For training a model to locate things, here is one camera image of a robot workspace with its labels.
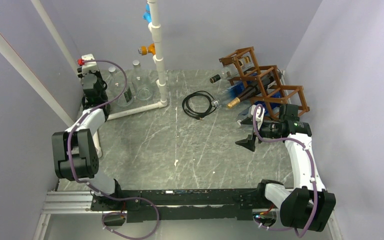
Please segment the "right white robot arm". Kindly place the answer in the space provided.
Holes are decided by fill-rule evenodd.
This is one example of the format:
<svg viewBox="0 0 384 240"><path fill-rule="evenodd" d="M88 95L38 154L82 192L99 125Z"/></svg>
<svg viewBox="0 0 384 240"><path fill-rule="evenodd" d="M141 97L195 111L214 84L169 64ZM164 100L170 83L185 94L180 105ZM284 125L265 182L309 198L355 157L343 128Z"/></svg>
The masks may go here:
<svg viewBox="0 0 384 240"><path fill-rule="evenodd" d="M280 106L279 122L265 122L266 109L262 104L248 108L242 125L251 125L252 133L247 138L236 141L252 152L256 143L283 142L291 162L293 190L275 180L262 180L250 192L256 203L267 208L271 204L278 208L277 219L281 231L294 230L298 238L307 231L322 232L336 205L336 196L327 191L316 166L312 150L312 132L307 122L300 121L299 107L294 104Z"/></svg>

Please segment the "clear bottle green label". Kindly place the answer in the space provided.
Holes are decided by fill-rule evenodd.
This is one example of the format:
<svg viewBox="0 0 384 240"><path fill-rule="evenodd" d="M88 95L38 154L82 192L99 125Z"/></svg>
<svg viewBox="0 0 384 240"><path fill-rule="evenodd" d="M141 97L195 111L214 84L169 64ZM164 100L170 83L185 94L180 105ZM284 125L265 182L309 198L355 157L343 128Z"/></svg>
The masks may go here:
<svg viewBox="0 0 384 240"><path fill-rule="evenodd" d="M139 60L134 60L132 62L132 65L132 84L136 97L140 101L147 101L153 97L153 90L151 88L149 77L142 70L141 63Z"/></svg>

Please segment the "clear bottle white cap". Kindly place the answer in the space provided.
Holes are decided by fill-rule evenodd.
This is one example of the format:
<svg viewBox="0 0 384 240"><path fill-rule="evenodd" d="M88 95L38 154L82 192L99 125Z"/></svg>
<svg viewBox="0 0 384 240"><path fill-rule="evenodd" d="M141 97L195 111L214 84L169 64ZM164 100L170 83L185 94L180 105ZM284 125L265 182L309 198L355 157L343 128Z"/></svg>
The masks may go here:
<svg viewBox="0 0 384 240"><path fill-rule="evenodd" d="M113 104L117 104L119 107L127 107L132 104L134 96L129 83L126 83L124 74L115 66L110 66L108 72L109 76L106 80L108 84L107 90L109 91L108 97L113 99L122 93Z"/></svg>

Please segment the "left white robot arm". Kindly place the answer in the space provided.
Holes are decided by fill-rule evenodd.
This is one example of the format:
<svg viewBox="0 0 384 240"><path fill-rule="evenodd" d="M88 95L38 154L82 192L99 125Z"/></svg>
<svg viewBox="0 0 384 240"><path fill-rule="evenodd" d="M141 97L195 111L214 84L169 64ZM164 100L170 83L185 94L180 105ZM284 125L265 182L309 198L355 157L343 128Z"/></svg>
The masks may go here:
<svg viewBox="0 0 384 240"><path fill-rule="evenodd" d="M93 140L98 128L109 116L107 85L100 72L82 73L81 117L65 131L51 137L54 171L59 179L88 185L111 210L124 203L120 184L99 169L99 156Z"/></svg>

